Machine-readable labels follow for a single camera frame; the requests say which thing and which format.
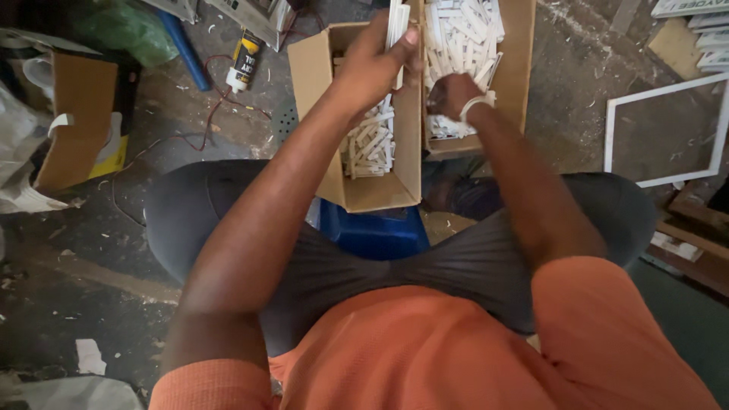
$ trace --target blue plastic crate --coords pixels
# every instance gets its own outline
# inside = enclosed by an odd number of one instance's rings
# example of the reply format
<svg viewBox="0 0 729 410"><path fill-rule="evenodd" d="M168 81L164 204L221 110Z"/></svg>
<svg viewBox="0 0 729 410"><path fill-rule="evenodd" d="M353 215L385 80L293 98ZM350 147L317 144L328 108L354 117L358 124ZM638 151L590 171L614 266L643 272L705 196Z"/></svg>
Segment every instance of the blue plastic crate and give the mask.
<svg viewBox="0 0 729 410"><path fill-rule="evenodd" d="M342 250L370 260L394 260L430 247L417 206L349 214L321 200L319 230Z"/></svg>

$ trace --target caulk tube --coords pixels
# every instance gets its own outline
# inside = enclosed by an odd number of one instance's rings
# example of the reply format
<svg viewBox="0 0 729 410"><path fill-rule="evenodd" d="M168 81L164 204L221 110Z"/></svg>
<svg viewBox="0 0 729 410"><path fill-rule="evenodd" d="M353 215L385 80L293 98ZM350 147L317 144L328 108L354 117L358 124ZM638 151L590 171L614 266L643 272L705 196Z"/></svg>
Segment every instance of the caulk tube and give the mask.
<svg viewBox="0 0 729 410"><path fill-rule="evenodd" d="M235 48L233 66L230 67L225 78L225 82L233 88L234 93L248 88L248 84L256 72L256 54L261 49L261 44L263 41L254 36L249 29L243 30L243 36Z"/></svg>

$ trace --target cardboard box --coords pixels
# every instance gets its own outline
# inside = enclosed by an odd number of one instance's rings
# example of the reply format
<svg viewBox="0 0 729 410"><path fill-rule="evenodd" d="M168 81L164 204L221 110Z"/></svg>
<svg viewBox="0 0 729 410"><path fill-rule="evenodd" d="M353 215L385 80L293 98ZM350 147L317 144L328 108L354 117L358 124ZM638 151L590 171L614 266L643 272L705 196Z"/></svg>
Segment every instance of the cardboard box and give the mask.
<svg viewBox="0 0 729 410"><path fill-rule="evenodd" d="M25 39L50 54L55 127L33 188L48 194L124 166L141 66L122 55L102 55L64 39L21 30L0 34Z"/></svg>
<svg viewBox="0 0 729 410"><path fill-rule="evenodd" d="M421 15L422 7L418 2L413 2L411 7L411 18ZM306 116L332 82L332 53L345 51L367 24L332 24L320 34L288 47L300 118ZM368 212L419 204L421 95L422 87L418 85L403 89L393 96L394 141L397 148L392 172L383 177L349 179L344 176L337 150L316 194L341 205L347 212Z"/></svg>
<svg viewBox="0 0 729 410"><path fill-rule="evenodd" d="M496 91L496 108L521 132L524 132L526 124L526 103L529 99L536 6L536 0L499 2L505 35L498 50L504 52L504 57L496 70L491 89ZM481 153L481 143L476 135L437 140L431 139L429 130L424 127L423 137L423 146L430 152L426 160L447 160Z"/></svg>

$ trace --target orange shirt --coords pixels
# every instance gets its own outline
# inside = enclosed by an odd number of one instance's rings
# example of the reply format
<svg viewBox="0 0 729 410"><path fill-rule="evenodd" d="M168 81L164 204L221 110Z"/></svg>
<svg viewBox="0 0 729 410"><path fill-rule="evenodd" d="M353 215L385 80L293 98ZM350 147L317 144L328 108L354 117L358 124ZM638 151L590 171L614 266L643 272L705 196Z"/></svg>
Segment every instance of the orange shirt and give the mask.
<svg viewBox="0 0 729 410"><path fill-rule="evenodd" d="M209 360L166 374L149 408L719 408L621 268L556 260L531 289L541 354L476 303L391 287L338 304L270 359L282 399L251 363Z"/></svg>

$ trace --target blue pipe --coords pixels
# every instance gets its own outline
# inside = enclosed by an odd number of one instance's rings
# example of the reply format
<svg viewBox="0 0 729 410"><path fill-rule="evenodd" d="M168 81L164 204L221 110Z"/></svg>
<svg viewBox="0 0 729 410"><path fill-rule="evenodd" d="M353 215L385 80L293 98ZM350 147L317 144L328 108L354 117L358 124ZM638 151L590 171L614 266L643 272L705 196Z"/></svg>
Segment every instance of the blue pipe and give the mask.
<svg viewBox="0 0 729 410"><path fill-rule="evenodd" d="M182 28L180 19L160 9L157 9L157 17L162 20L162 24L170 34L170 37L172 37L172 41L175 43L175 46L177 46L177 50L179 50L180 56L182 56L182 60L187 66L187 70L190 71L190 75L192 75L192 80L195 81L195 85L198 86L198 90L210 91L212 88L208 81L208 77L205 76L200 60L198 60L198 55L195 54L195 51L192 49L192 45L190 45L190 41L184 34L184 29Z"/></svg>

